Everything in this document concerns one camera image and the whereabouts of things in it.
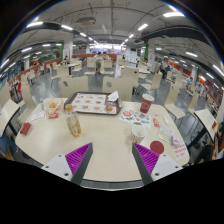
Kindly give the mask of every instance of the drink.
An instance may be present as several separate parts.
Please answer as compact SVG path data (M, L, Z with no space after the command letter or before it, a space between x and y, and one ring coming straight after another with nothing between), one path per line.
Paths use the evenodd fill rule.
M154 97L152 97L149 94L143 94L140 111L145 114L148 113L153 101L154 101Z
M65 106L66 114L67 114L67 125L70 130L70 133L74 137L79 137L81 135L81 127L79 123L78 114L76 111L73 111L73 107L71 104L67 104Z

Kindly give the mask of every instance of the white table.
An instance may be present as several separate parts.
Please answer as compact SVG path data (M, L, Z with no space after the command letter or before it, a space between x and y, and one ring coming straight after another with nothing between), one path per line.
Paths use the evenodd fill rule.
M0 116L0 136L2 137L7 126L9 125L13 134L16 136L17 132L11 124L13 116L19 111L20 107L18 104L14 103L12 100L8 100L1 110Z
M122 102L123 108L139 111L140 103ZM149 114L158 115L157 120L161 125L168 127L163 117L169 119L169 128L177 134L181 143L183 139L173 120L164 107L152 105ZM66 124L64 110L59 111L59 118L34 121L26 136L18 134L16 144L30 157L39 163L46 164L57 154L68 154L71 151L93 143L93 155L87 167L84 179L103 182L123 182L141 180L137 164L132 155L131 129L132 125L119 120L119 115L94 115L79 113L82 129L80 137L73 137ZM152 141L159 140L159 128L151 123L151 129L141 145L150 147ZM189 161L189 156L176 160L171 145L164 144L164 153L168 154L179 165Z
M195 145L202 138L202 136L206 134L206 132L208 132L211 140L214 142L215 134L218 130L218 124L215 129L212 128L212 125L214 121L216 121L216 119L208 109L195 111L194 114L204 127L197 135L197 137L188 145L188 149L190 149L191 146Z

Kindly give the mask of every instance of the red cup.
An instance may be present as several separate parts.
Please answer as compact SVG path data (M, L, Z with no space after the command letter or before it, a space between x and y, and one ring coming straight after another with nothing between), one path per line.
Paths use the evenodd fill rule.
M154 101L154 97L152 97L149 94L143 94L140 111L144 114L148 113L153 101Z

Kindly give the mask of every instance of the purple panel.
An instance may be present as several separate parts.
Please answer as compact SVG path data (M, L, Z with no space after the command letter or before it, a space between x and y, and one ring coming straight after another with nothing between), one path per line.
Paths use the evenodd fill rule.
M138 150L138 153L139 153L143 163L145 164L145 167L151 174L158 159L159 159L159 155L157 153L153 152L152 150L147 149L144 146L138 145L136 143L134 143L134 145L135 145L136 149Z
M72 174L75 173L75 171L78 169L82 159L84 158L89 146L91 145L91 143L84 145L72 152L70 152L69 154L67 154L65 156L68 165L72 171Z

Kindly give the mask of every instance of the column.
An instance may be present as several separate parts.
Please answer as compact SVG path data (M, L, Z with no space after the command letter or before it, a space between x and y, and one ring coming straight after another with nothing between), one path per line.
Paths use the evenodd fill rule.
M30 68L30 58L26 58L24 59L25 63L24 63L24 70L27 70Z
M149 39L148 41L148 60L149 60L149 65L153 65L154 61L155 61L155 39Z
M68 59L71 60L73 55L73 33L65 33L64 36L63 59L68 55Z

